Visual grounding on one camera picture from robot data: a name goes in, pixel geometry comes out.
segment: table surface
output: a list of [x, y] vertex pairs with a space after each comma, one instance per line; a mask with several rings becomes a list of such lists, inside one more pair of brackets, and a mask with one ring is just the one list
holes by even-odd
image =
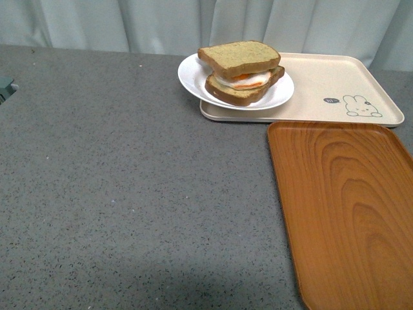
[[[266, 124], [204, 118], [181, 56], [0, 45], [0, 308], [303, 309]], [[373, 72], [405, 114], [412, 72]]]

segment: curtain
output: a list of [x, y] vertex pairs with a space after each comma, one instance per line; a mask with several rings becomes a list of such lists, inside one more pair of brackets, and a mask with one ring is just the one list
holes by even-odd
[[0, 44], [189, 56], [255, 39], [413, 70], [411, 0], [0, 0]]

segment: bread crust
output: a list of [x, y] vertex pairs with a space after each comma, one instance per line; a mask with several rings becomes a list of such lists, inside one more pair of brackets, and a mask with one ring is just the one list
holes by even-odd
[[258, 73], [276, 68], [281, 56], [271, 46], [259, 41], [240, 41], [198, 49], [198, 58], [219, 76], [230, 79], [244, 73]]
[[277, 68], [272, 69], [272, 73], [273, 74], [267, 84], [248, 90], [234, 90], [228, 86], [224, 86], [216, 80], [213, 74], [211, 74], [205, 81], [205, 89], [221, 101], [239, 107], [246, 107], [249, 104], [260, 100], [267, 90], [284, 76], [285, 69], [282, 66], [277, 66]]

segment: rabbit cartoon print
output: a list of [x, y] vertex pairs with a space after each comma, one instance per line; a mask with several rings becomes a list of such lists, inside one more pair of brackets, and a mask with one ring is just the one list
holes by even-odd
[[343, 96], [348, 116], [364, 116], [380, 118], [383, 115], [364, 96]]

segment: wooden tray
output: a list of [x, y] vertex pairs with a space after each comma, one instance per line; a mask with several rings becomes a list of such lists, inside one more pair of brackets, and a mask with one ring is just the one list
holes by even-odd
[[280, 53], [294, 82], [290, 100], [266, 110], [230, 110], [201, 100], [202, 115], [214, 121], [335, 121], [396, 127], [405, 116], [367, 68], [353, 57]]
[[413, 159], [389, 129], [273, 123], [268, 142], [309, 309], [413, 309]]

